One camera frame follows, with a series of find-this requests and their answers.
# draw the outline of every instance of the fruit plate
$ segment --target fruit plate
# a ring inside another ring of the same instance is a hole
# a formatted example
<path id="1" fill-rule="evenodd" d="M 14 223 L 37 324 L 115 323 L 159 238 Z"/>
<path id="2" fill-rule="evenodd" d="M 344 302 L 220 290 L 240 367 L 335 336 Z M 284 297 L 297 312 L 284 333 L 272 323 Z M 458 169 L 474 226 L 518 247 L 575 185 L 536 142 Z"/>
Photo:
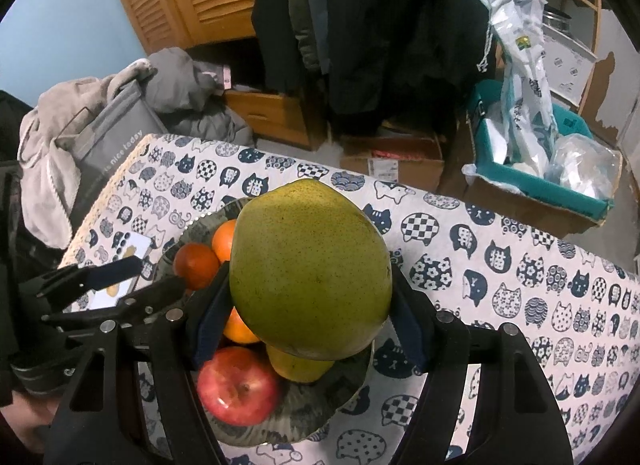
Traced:
<path id="1" fill-rule="evenodd" d="M 224 222 L 238 218 L 242 207 L 251 198 L 232 201 L 216 212 L 204 214 L 188 223 L 180 238 L 168 248 L 156 269 L 154 280 L 174 275 L 173 261 L 186 243 L 211 243 L 211 237 Z M 261 343 L 249 346 L 266 353 Z M 355 414 L 357 393 L 363 386 L 373 357 L 373 347 L 337 361 L 329 371 L 312 384 L 283 382 L 283 397 L 271 416 L 258 425 L 238 427 L 228 425 L 205 411 L 216 438 L 235 447 L 256 447 L 263 443 L 295 443 L 306 438 L 320 440 L 327 431 L 328 420 L 340 409 Z M 197 371 L 193 373 L 194 382 Z"/>

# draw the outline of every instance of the white box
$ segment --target white box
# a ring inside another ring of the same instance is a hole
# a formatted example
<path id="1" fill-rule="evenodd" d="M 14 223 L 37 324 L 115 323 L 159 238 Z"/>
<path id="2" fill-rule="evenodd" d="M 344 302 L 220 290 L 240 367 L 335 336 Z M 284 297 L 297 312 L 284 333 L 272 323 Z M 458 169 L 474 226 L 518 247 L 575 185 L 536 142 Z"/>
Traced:
<path id="1" fill-rule="evenodd" d="M 584 45 L 543 23 L 545 35 L 545 71 L 553 92 L 575 106 L 580 105 L 582 92 L 593 64 L 598 58 Z"/>

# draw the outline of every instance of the metal screw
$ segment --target metal screw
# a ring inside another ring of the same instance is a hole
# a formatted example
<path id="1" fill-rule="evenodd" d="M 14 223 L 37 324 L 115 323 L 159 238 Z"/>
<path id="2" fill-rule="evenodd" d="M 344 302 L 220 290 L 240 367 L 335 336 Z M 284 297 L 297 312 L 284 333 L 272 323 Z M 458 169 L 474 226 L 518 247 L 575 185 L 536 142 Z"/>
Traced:
<path id="1" fill-rule="evenodd" d="M 453 314 L 447 310 L 440 310 L 439 312 L 437 312 L 436 318 L 440 322 L 449 323 L 453 321 Z"/>
<path id="2" fill-rule="evenodd" d="M 518 330 L 518 327 L 515 324 L 512 324 L 510 322 L 504 323 L 504 332 L 507 335 L 517 335 L 519 331 L 520 330 Z"/>
<path id="3" fill-rule="evenodd" d="M 166 320 L 174 322 L 180 320 L 182 315 L 184 315 L 184 312 L 180 308 L 172 308 L 164 316 L 166 317 Z"/>
<path id="4" fill-rule="evenodd" d="M 116 321 L 109 319 L 104 321 L 102 324 L 100 324 L 100 331 L 102 333 L 109 333 L 110 331 L 113 331 L 115 327 L 116 327 Z"/>

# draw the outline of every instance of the floor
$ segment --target floor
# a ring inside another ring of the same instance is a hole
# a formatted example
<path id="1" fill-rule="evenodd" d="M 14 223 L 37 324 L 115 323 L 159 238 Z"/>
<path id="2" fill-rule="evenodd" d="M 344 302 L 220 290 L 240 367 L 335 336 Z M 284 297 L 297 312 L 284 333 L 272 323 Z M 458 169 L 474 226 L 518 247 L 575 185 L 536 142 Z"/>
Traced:
<path id="1" fill-rule="evenodd" d="M 258 140 L 257 147 L 270 153 L 302 158 L 335 168 L 340 166 L 342 154 L 341 147 L 331 142 L 325 142 L 314 152 L 264 139 Z M 591 228 L 582 234 L 569 235 L 565 239 L 608 259 L 625 270 L 638 272 L 634 257 L 638 250 L 640 220 L 638 203 L 636 203 L 631 182 L 630 172 L 623 170 L 620 186 L 614 197 L 615 205 L 609 211 L 604 225 Z"/>

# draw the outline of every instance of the orange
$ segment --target orange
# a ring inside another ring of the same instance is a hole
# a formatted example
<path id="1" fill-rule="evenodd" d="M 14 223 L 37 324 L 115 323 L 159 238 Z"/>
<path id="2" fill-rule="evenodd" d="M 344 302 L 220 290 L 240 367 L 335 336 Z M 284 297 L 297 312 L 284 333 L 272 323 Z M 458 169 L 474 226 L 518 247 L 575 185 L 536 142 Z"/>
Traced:
<path id="1" fill-rule="evenodd" d="M 260 339 L 247 328 L 246 324 L 240 318 L 240 314 L 234 308 L 231 310 L 229 320 L 226 321 L 225 331 L 222 332 L 226 338 L 238 344 L 253 344 L 260 342 Z"/>
<path id="2" fill-rule="evenodd" d="M 184 278 L 186 288 L 200 290 L 212 282 L 220 262 L 204 243 L 187 243 L 174 257 L 174 273 Z"/>
<path id="3" fill-rule="evenodd" d="M 231 241 L 234 238 L 234 229 L 236 228 L 236 220 L 229 220 L 213 234 L 211 238 L 211 248 L 216 253 L 220 263 L 231 259 Z"/>

